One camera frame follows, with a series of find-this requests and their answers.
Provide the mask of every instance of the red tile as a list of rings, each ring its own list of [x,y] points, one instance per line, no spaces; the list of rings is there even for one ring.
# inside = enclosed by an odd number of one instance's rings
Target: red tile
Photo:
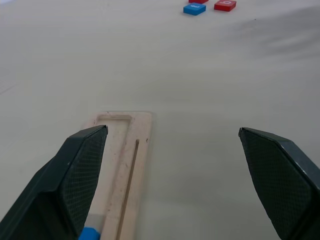
[[[230,12],[236,7],[237,2],[232,0],[220,0],[214,5],[214,10]]]
[[[206,2],[208,2],[209,0],[189,0],[189,3],[193,4],[193,3],[196,3],[196,4],[204,4]]]

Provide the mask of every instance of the game piece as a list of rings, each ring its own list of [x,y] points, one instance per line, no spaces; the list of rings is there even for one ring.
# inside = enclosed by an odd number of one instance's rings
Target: game piece
[[[230,12],[232,9],[236,7],[237,2],[232,0],[219,0],[214,5],[214,10]]]
[[[183,12],[185,14],[190,14],[190,15],[199,15],[206,11],[206,5],[199,4],[199,3],[191,3],[183,8]]]
[[[189,3],[193,4],[193,3],[196,3],[196,4],[204,4],[206,2],[208,2],[209,0],[189,0]]]

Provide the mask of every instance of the white table surface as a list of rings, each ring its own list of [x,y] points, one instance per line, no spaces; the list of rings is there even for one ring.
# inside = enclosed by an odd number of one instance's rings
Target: white table surface
[[[0,218],[99,111],[154,113],[138,240],[272,240],[239,127],[319,166],[320,3],[14,0],[0,5]]]

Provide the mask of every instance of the blue block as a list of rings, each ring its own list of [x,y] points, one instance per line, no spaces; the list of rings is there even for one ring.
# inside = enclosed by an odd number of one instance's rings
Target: blue block
[[[199,3],[191,3],[183,8],[185,14],[197,16],[206,10],[206,5]]]
[[[84,227],[78,240],[99,240],[100,233],[92,227]]]

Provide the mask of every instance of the wooden board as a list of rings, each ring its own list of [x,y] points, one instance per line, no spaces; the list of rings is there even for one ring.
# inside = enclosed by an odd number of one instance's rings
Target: wooden board
[[[152,127],[149,112],[101,112],[84,128],[108,126],[98,185],[86,220],[101,240],[132,240]]]

